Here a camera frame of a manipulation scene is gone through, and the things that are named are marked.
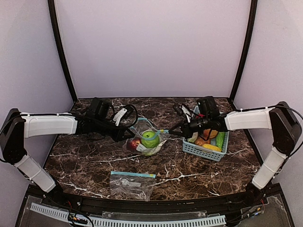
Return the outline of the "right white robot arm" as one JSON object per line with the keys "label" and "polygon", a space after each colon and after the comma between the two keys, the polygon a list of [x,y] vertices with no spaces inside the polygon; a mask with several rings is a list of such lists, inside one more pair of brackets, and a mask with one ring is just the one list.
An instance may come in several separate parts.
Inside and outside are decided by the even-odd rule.
{"label": "right white robot arm", "polygon": [[221,113],[212,96],[197,101],[199,113],[193,113],[186,105],[174,106],[184,120],[169,129],[169,134],[189,139],[195,132],[210,129],[218,132],[247,130],[267,132],[272,140],[271,150],[251,180],[251,185],[264,189],[282,170],[288,159],[303,145],[303,116],[287,102],[251,109],[235,109]]}

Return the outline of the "green bumpy cucumber toy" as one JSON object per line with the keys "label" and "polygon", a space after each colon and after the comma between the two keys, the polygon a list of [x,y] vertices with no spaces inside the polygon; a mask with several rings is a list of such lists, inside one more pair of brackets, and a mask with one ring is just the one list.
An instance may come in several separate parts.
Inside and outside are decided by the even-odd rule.
{"label": "green bumpy cucumber toy", "polygon": [[225,132],[219,132],[216,136],[216,146],[219,147],[220,149],[223,149],[224,139],[225,139]]}

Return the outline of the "green apple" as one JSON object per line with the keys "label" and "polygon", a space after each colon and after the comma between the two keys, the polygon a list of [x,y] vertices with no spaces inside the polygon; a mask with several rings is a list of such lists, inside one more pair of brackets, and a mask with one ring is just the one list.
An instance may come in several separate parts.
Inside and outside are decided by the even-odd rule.
{"label": "green apple", "polygon": [[141,143],[146,148],[155,148],[160,143],[160,138],[156,132],[148,130],[142,134]]}

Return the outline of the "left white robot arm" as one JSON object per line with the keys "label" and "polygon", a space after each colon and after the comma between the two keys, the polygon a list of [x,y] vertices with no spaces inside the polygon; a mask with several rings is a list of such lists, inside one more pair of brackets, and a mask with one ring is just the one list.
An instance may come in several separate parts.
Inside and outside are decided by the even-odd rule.
{"label": "left white robot arm", "polygon": [[134,105],[124,105],[116,112],[111,103],[100,98],[94,98],[83,113],[32,114],[13,108],[0,130],[0,160],[17,168],[45,193],[51,193],[61,187],[27,152],[26,139],[96,133],[120,142],[134,137],[131,127],[137,121],[138,112]]}

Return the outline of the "white cauliflower toy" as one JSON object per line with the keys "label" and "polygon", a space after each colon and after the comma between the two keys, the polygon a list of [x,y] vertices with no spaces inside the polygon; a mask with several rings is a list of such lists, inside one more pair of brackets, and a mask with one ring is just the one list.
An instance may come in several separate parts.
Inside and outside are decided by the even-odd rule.
{"label": "white cauliflower toy", "polygon": [[150,157],[155,154],[157,154],[161,150],[161,147],[157,146],[155,148],[146,149],[144,152],[142,152],[143,156]]}

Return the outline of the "dark red pomegranate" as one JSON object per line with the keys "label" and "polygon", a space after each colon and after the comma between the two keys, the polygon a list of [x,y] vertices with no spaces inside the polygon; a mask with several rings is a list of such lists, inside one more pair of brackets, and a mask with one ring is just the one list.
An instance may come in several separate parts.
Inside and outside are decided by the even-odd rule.
{"label": "dark red pomegranate", "polygon": [[130,151],[136,151],[137,147],[141,144],[140,139],[129,140],[126,143],[126,149]]}

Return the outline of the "clear zip bag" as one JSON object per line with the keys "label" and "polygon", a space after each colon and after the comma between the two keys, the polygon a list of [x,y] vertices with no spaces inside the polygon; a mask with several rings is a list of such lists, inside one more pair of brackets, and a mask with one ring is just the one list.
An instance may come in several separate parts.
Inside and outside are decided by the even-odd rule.
{"label": "clear zip bag", "polygon": [[111,171],[109,187],[111,196],[137,201],[150,201],[156,182],[155,174]]}
{"label": "clear zip bag", "polygon": [[168,130],[156,129],[146,118],[138,118],[130,130],[135,136],[127,139],[124,148],[146,157],[157,154],[170,138]]}

